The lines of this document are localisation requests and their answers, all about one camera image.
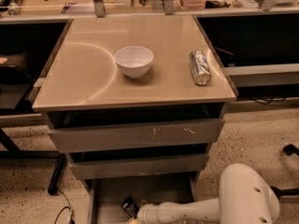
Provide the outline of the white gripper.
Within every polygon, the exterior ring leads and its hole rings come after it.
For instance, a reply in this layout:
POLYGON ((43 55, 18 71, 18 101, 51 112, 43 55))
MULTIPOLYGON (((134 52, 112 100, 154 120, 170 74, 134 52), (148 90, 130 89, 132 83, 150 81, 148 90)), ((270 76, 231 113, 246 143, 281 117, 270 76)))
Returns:
POLYGON ((156 206, 153 204, 146 204, 139 209, 137 219, 132 217, 126 224, 156 224, 156 222, 156 206))

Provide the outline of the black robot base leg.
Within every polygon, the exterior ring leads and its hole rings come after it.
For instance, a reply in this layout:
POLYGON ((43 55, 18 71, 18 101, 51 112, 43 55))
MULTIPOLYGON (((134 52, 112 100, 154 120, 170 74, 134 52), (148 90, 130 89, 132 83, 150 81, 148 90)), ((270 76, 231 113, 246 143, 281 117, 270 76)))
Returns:
POLYGON ((270 189, 273 190, 278 200, 282 197, 299 196, 299 189, 279 189, 273 186, 270 189))

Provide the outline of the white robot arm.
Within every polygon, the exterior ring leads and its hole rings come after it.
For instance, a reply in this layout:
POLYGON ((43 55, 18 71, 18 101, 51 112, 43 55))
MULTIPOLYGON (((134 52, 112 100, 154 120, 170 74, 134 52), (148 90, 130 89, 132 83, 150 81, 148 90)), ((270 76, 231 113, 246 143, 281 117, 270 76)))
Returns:
POLYGON ((126 224, 274 224, 278 197, 251 167, 235 163, 220 177, 219 197, 195 203, 145 204, 126 224))

